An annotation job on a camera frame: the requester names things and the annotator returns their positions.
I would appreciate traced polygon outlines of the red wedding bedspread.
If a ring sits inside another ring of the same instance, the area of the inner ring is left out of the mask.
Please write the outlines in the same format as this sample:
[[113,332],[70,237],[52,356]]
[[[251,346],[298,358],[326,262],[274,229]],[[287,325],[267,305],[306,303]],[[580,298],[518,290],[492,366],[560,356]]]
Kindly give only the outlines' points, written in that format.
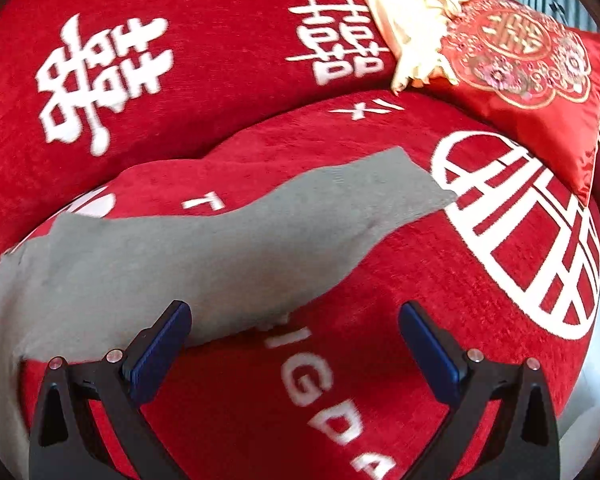
[[565,405],[595,320],[600,213],[523,145],[427,91],[340,96],[203,158],[135,165],[108,182],[103,219],[217,216],[389,148],[456,199],[277,325],[180,354],[144,413],[190,478],[400,477],[444,415],[399,336],[410,299],[490,358],[537,358]]

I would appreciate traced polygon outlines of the red folded wedding quilt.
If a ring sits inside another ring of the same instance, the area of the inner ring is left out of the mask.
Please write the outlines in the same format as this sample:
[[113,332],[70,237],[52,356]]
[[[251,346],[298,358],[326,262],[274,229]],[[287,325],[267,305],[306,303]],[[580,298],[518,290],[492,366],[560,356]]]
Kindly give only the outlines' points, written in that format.
[[388,84],[363,0],[10,0],[0,14],[0,257],[132,166]]

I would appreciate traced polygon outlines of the grey knit sweater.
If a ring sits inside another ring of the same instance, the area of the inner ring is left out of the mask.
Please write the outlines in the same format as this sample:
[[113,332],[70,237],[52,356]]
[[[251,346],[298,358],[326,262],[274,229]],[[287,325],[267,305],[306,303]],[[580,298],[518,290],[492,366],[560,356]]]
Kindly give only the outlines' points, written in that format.
[[456,196],[400,148],[312,169],[212,217],[65,212],[0,262],[0,358],[120,346],[172,300],[193,342],[281,318],[322,296],[386,236]]

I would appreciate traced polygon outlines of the cream tasselled cloth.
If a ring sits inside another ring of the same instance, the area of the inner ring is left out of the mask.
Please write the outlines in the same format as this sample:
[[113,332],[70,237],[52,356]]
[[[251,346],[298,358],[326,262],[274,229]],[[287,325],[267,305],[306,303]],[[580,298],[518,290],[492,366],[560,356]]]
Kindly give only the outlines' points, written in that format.
[[458,78],[442,53],[442,38],[469,0],[365,0],[382,38],[396,58],[391,91],[422,88],[434,78],[456,86]]

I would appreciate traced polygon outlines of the red embroidered satin cushion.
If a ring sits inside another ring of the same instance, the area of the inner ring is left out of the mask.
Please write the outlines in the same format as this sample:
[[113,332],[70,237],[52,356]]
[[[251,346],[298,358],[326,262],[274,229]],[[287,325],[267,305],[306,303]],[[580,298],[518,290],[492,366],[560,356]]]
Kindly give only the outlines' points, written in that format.
[[523,145],[591,198],[600,134],[600,34],[515,0],[469,0],[442,39],[457,78],[426,91]]

